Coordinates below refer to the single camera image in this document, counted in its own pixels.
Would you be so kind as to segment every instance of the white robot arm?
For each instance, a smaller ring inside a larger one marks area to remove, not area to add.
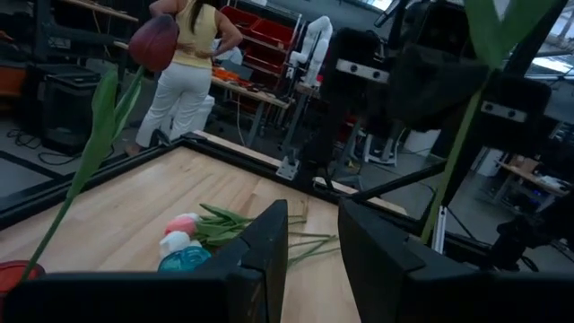
[[[329,17],[322,16],[314,22],[310,23],[307,27],[307,33],[305,34],[305,39],[303,40],[303,47],[301,52],[291,52],[289,58],[289,68],[287,70],[287,77],[293,78],[295,75],[295,70],[299,64],[305,64],[312,55],[311,62],[309,64],[309,69],[302,80],[306,85],[316,86],[317,75],[321,66],[323,65],[323,60],[325,59],[326,52],[329,48],[329,40],[333,35],[333,26]]]

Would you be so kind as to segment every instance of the white pants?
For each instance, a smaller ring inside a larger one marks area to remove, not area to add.
[[[175,110],[175,117],[170,140],[190,131],[203,130],[207,118],[202,107],[211,84],[211,69],[171,63],[161,73],[152,106],[135,137],[137,144],[142,147],[150,145],[153,131],[160,128],[165,118],[169,118],[172,108]]]

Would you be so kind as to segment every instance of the industrial workshop wall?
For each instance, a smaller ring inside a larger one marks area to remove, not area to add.
[[[342,27],[353,28],[358,31],[373,29],[379,35],[385,36],[390,29],[391,22],[388,22],[381,29],[373,26],[373,22],[377,20],[380,13],[356,4],[349,4],[344,0],[269,0],[269,2],[301,13],[303,18],[309,22],[326,15],[331,19],[336,30]]]

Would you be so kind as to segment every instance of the woman's arm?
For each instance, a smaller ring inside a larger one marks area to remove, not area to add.
[[[238,46],[243,40],[243,35],[241,35],[241,31],[239,31],[223,13],[215,12],[215,22],[217,23],[217,28],[222,33],[222,43],[219,48],[213,52],[213,56],[217,57]]]
[[[179,10],[179,0],[157,0],[150,4],[150,13],[152,13],[152,17],[157,17],[166,13],[179,13]]]

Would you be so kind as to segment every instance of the wooden table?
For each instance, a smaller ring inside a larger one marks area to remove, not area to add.
[[[225,90],[236,92],[239,95],[243,95],[250,99],[255,99],[259,101],[259,104],[257,105],[257,112],[253,120],[253,125],[249,130],[249,136],[246,142],[247,147],[251,147],[253,145],[253,141],[255,140],[255,136],[257,135],[257,130],[261,126],[261,119],[263,118],[263,111],[265,109],[266,104],[271,104],[272,106],[278,107],[283,110],[287,110],[291,105],[290,102],[284,102],[282,100],[276,99],[272,93],[263,91],[251,92],[244,87],[241,87],[233,83],[225,82],[222,79],[214,76],[212,76],[212,84],[222,87]]]
[[[550,185],[542,182],[533,173],[523,171],[518,167],[510,166],[510,165],[502,163],[502,162],[498,162],[498,164],[501,166],[501,168],[508,170],[509,175],[507,176],[507,178],[505,179],[504,183],[499,188],[497,193],[494,195],[494,199],[493,199],[494,203],[497,203],[497,204],[501,203],[502,198],[508,193],[510,187],[512,186],[512,184],[515,182],[516,179],[526,180],[530,183],[537,185],[539,188],[541,188],[544,191],[549,193],[548,196],[544,197],[541,200],[541,204],[538,207],[537,211],[542,211],[542,210],[544,210],[544,208],[546,208],[547,206],[554,203],[554,201],[556,200],[556,197],[562,197],[562,196],[565,196],[569,193],[568,191],[561,190],[559,188],[550,186]]]
[[[107,7],[104,5],[100,5],[100,4],[93,2],[93,1],[89,1],[89,0],[60,0],[60,1],[63,1],[63,2],[68,3],[68,4],[81,6],[83,8],[93,10],[94,12],[97,12],[97,13],[105,13],[109,16],[113,16],[116,18],[127,20],[129,22],[139,22],[138,19],[135,17],[132,17],[128,14],[122,13],[118,10],[113,9],[113,8],[110,8],[110,7]]]
[[[253,217],[275,199],[288,201],[289,214],[307,216],[297,230],[337,234],[336,205],[178,148],[82,193],[39,263],[48,272],[156,271],[159,241],[174,216],[205,214],[199,203],[207,203]],[[58,209],[0,231],[0,262],[30,258]],[[289,270],[283,322],[359,321],[340,252],[306,259]]]

